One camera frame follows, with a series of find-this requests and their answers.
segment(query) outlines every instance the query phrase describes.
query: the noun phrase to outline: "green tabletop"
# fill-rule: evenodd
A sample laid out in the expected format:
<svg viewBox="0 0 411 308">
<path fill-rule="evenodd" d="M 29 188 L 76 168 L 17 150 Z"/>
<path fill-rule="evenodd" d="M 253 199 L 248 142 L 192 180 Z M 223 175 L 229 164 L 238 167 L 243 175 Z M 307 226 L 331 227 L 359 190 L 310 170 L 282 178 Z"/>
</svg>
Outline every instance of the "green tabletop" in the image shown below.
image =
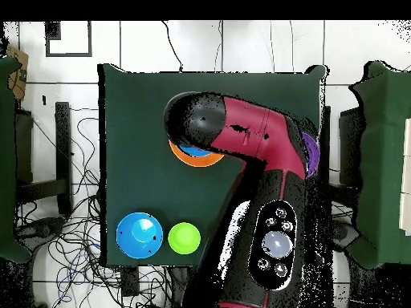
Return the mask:
<svg viewBox="0 0 411 308">
<path fill-rule="evenodd" d="M 198 264 L 213 235 L 214 220 L 242 167 L 239 160 L 228 156 L 207 168 L 193 168 L 176 158 L 163 121 L 165 105 L 172 97 L 186 91 L 237 96 L 304 121 L 308 118 L 318 129 L 319 85 L 326 69 L 312 67 L 306 74 L 144 74 L 104 64 L 103 71 L 106 265 L 111 266 Z M 152 214 L 164 233 L 160 249 L 142 260 L 126 256 L 116 244 L 118 223 L 134 212 Z M 175 253 L 167 242 L 170 229 L 180 222 L 195 225 L 201 234 L 201 244 L 189 255 Z"/>
<path fill-rule="evenodd" d="M 381 62 L 354 86 L 367 127 L 361 137 L 363 180 L 356 227 L 361 237 L 347 249 L 363 267 L 411 264 L 411 237 L 399 228 L 405 120 L 411 118 L 411 73 Z"/>
</svg>

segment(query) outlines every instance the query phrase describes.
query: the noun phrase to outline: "orange plate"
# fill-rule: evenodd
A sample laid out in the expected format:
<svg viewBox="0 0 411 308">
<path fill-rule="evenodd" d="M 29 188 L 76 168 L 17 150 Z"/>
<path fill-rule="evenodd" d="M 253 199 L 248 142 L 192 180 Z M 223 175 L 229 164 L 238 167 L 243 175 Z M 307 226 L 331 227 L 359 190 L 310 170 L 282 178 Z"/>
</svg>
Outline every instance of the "orange plate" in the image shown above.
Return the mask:
<svg viewBox="0 0 411 308">
<path fill-rule="evenodd" d="M 174 155 L 176 155 L 181 162 L 196 168 L 209 167 L 210 165 L 216 164 L 222 157 L 224 157 L 224 155 L 219 155 L 217 153 L 210 153 L 209 155 L 203 157 L 191 157 L 185 154 L 176 145 L 171 143 L 171 141 L 169 141 L 169 144 Z"/>
</svg>

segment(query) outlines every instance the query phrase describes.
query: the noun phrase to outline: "circular button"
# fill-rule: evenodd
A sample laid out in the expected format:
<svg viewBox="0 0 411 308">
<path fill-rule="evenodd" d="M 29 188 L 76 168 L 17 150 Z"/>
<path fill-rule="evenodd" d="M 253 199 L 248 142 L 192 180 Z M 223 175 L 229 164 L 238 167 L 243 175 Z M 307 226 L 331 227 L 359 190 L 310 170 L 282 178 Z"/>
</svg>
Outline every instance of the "circular button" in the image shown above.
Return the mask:
<svg viewBox="0 0 411 308">
<path fill-rule="evenodd" d="M 279 262 L 275 265 L 275 273 L 281 278 L 284 278 L 287 275 L 287 267 Z"/>
<path fill-rule="evenodd" d="M 286 209 L 277 208 L 277 210 L 275 210 L 275 215 L 277 215 L 277 217 L 279 217 L 279 218 L 286 218 L 286 216 L 287 216 Z"/>
<path fill-rule="evenodd" d="M 261 270 L 268 270 L 270 269 L 270 262 L 265 258 L 260 258 L 257 262 L 257 266 Z"/>
<path fill-rule="evenodd" d="M 291 249 L 291 239 L 282 232 L 269 232 L 262 240 L 262 250 L 274 258 L 286 257 Z"/>
<path fill-rule="evenodd" d="M 293 225 L 291 222 L 289 221 L 284 221 L 281 226 L 283 227 L 283 230 L 285 230 L 286 232 L 290 232 L 292 231 Z"/>
<path fill-rule="evenodd" d="M 272 217 L 267 218 L 267 220 L 266 220 L 266 225 L 269 226 L 269 227 L 274 227 L 276 223 L 277 223 L 277 221 Z"/>
</svg>

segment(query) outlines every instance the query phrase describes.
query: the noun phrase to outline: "lime green cup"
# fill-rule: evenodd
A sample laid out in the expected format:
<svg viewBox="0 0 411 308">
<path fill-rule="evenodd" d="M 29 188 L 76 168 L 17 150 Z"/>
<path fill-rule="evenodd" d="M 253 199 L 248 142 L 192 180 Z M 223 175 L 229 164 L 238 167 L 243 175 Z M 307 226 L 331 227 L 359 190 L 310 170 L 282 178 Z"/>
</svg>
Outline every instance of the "lime green cup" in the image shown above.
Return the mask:
<svg viewBox="0 0 411 308">
<path fill-rule="evenodd" d="M 169 232 L 169 244 L 172 250 L 181 255 L 195 252 L 200 245 L 200 232 L 187 222 L 179 223 L 171 228 Z"/>
</svg>

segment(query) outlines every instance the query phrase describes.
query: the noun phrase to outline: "white floor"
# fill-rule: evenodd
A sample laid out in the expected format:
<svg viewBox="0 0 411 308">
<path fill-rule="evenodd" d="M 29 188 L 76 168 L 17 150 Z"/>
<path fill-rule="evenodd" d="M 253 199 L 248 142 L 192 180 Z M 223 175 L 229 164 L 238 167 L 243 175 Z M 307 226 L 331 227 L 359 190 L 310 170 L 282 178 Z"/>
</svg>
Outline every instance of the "white floor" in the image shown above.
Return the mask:
<svg viewBox="0 0 411 308">
<path fill-rule="evenodd" d="M 220 71 L 221 42 L 218 20 L 169 21 L 169 34 L 174 49 L 183 63 L 184 71 Z M 83 118 L 98 118 L 97 63 L 113 63 L 126 71 L 177 71 L 179 63 L 173 55 L 161 22 L 92 22 L 92 57 L 46 57 L 43 22 L 11 22 L 6 25 L 12 45 L 29 55 L 26 97 L 22 107 L 31 111 L 36 123 L 55 141 L 55 102 L 67 101 L 71 106 L 72 138 L 81 145 L 86 158 L 92 145 L 76 129 Z M 325 103 L 332 107 L 331 168 L 338 170 L 338 117 L 345 109 L 357 105 L 348 85 L 359 81 L 363 67 L 369 60 L 384 60 L 404 70 L 411 64 L 411 43 L 407 30 L 398 22 L 377 21 L 224 21 L 223 71 L 248 72 L 304 72 L 315 64 L 327 65 L 330 74 L 325 88 Z M 87 52 L 85 22 L 62 22 L 61 41 L 51 41 L 52 53 Z M 88 168 L 100 178 L 98 122 L 83 121 L 79 128 L 97 147 Z M 55 148 L 37 126 L 33 131 L 34 180 L 55 178 Z M 74 162 L 80 168 L 83 156 L 76 144 L 72 145 Z M 330 172 L 338 181 L 338 172 Z M 73 168 L 73 189 L 76 191 L 81 175 Z M 80 201 L 95 193 L 95 185 L 82 185 L 75 195 Z M 39 207 L 31 217 L 58 216 L 55 198 L 38 201 Z M 75 217 L 87 216 L 80 209 Z M 93 232 L 99 235 L 98 229 Z M 58 261 L 67 263 L 56 247 L 51 253 Z M 335 304 L 345 308 L 348 303 L 349 273 L 347 258 L 334 254 Z M 40 249 L 35 261 L 35 296 L 52 306 L 59 297 L 56 276 L 62 266 L 47 251 Z M 59 275 L 59 281 L 65 274 Z M 68 295 L 76 299 L 63 302 L 57 308 L 75 308 L 75 300 L 83 299 L 88 284 L 73 286 Z M 120 308 L 105 288 L 95 288 L 90 304 L 82 308 Z"/>
</svg>

